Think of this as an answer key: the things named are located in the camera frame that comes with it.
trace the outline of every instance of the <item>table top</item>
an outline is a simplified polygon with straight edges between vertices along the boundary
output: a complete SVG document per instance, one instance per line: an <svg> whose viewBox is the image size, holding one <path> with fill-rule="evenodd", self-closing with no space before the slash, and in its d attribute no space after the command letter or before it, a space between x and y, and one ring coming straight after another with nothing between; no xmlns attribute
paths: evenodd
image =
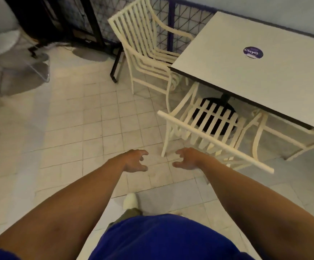
<svg viewBox="0 0 314 260"><path fill-rule="evenodd" d="M314 127L314 38L217 12L171 70Z"/></svg>

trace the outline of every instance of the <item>sticker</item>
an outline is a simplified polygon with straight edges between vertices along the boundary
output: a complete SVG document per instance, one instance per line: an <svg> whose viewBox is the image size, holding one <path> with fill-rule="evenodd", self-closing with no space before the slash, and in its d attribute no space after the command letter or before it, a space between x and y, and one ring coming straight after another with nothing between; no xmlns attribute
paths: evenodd
<svg viewBox="0 0 314 260"><path fill-rule="evenodd" d="M249 58L256 59L263 57L263 51L253 46L246 47L243 52Z"/></svg>

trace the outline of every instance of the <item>table edge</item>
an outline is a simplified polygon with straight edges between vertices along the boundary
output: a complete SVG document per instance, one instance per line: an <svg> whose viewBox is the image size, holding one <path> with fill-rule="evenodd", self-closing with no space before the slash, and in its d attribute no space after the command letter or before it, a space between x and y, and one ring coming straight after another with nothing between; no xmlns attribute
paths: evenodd
<svg viewBox="0 0 314 260"><path fill-rule="evenodd" d="M170 70L173 71L173 72L175 72L175 73L181 74L181 75L183 75L183 76L185 76L185 77L187 77L187 78L190 78L190 79L192 79L192 80L194 80L194 81L196 81L196 82L199 82L200 84L206 85L206 86L208 86L208 87L210 87L210 88L215 88L216 90L218 90L218 91L220 91L220 92L229 94L231 97L235 97L235 98L237 98L237 99L239 99L239 100L241 100L241 101L244 101L244 102L246 102L246 103L248 103L248 104L250 104L250 105L253 105L253 106L255 106L255 107L258 107L258 108L260 108L260 109L263 109L263 110L265 110L265 111L267 111L267 112L269 112L269 113L272 113L272 114L274 114L274 115L276 115L276 116L279 116L279 117L281 117L281 118L284 118L284 119L286 119L286 120L288 120L288 121L290 121L290 122L293 122L294 124L297 124L297 125L299 125L299 126L302 126L302 127L306 128L306 129L308 129L308 130L314 129L314 126L311 126L311 125L309 125L309 124L307 124L307 123L304 123L304 122L302 122L302 121L300 121L300 120L297 120L297 119L295 119L295 118L291 118L290 116L287 116L287 115L285 115L285 114L282 114L282 113L280 113L280 112L278 112L278 111L276 111L276 110L273 110L273 109L271 109L271 108L268 108L268 107L266 107L266 106L264 106L264 105L261 105L261 104L255 102L255 101L252 101L252 100L249 100L249 99L244 98L244 97L242 97L242 96L239 96L239 95L237 95L237 94L235 94L235 93L233 93L233 92L230 92L230 91L228 91L228 90L225 90L224 88L221 88L221 87L218 87L218 86L216 86L216 85L214 85L214 84L211 84L211 83L209 83L209 82L206 82L206 81L204 81L204 80L202 80L202 79L200 79L200 78L197 78L197 77L195 77L195 76L193 76L193 75L187 74L187 73L185 73L185 72L183 72L183 71L181 71L181 70L178 70L178 69L176 69L176 68L174 68L174 67L172 67L172 66L170 66Z"/></svg>

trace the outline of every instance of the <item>white patio chair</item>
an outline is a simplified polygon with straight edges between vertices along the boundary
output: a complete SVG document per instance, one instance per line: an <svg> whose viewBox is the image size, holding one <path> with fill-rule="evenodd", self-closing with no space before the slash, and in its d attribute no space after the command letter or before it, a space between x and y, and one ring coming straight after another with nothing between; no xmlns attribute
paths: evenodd
<svg viewBox="0 0 314 260"><path fill-rule="evenodd" d="M252 155L253 157L255 157L256 159L258 159L258 155L257 155L257 148L258 148L258 143L259 143L259 139L260 139L260 135L262 134L263 130L265 131L268 131L270 132L271 134L275 135L275 136L278 136L279 138L283 139L283 140L286 140L287 142L299 147L300 149L298 151L296 151L295 153L293 153L291 156L285 158L285 160L287 161L291 161L293 160L295 157L303 154L304 152L308 151L308 150L311 150L311 149L314 149L314 143L312 144L304 144L302 142L299 142L295 139L292 139L291 137L277 131L277 130L274 130L270 127L268 127L266 125L266 122L268 120L268 117L269 115L279 119L279 120L282 120L284 121L285 123L305 132L306 134L309 134L309 135L314 135L314 129L312 130L308 130L302 126L299 126L297 124L294 124L293 122L290 122L288 120L285 120L281 117L278 117L274 114L271 114L271 113L267 113L267 112L264 112L262 110L259 110L259 113L261 114L262 116L262 119L260 120L260 122L255 122L254 125L258 126L258 131L257 131L257 134L256 134L256 138L254 139L254 142L253 142L253 148L252 148Z"/></svg>
<svg viewBox="0 0 314 260"><path fill-rule="evenodd" d="M253 121L244 127L246 119L239 117L237 113L233 113L229 109L227 109L221 116L223 106L220 106L215 113L213 111L216 108L216 104L212 104L209 110L207 110L210 101L205 100L202 105L201 103L203 99L195 98L198 86L199 83L194 83L184 99L171 113L167 114L163 111L158 111L158 115L167 121L162 157L165 154L171 136L181 136L183 140L187 140L191 136L190 143L192 145L200 150L205 150L209 154L213 154L214 157L228 167L238 170L246 166L255 165L262 170L273 173L273 168L238 150L247 128L252 126L252 123L256 122L261 114L257 115ZM189 99L191 99L190 104L182 113L181 118L176 118L175 116L181 114L181 109ZM191 120L197 109L199 110L196 117ZM197 123L201 116L203 116L203 121L200 126L197 127ZM208 125L209 122L211 123L206 132L203 132L204 127ZM216 124L218 125L218 123L220 124L215 134L211 135L211 131Z"/></svg>
<svg viewBox="0 0 314 260"><path fill-rule="evenodd" d="M169 92L174 90L182 76L172 72L170 66L180 54L168 52L157 47L157 28L188 37L190 33L172 29L165 25L153 12L150 0L135 0L120 12L108 19L116 36L121 41L127 57L134 93L134 81L166 95L166 105L170 112ZM133 69L168 81L165 89L133 76Z"/></svg>

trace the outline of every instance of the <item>forearm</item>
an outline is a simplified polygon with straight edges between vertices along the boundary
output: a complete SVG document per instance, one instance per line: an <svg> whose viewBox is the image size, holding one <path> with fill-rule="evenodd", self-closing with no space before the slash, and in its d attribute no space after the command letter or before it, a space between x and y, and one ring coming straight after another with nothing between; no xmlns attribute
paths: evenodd
<svg viewBox="0 0 314 260"><path fill-rule="evenodd" d="M76 259L123 172L118 158L57 192L0 236L22 259Z"/></svg>
<svg viewBox="0 0 314 260"><path fill-rule="evenodd" d="M272 259L314 258L314 217L266 186L201 154L198 167L224 209L258 251Z"/></svg>

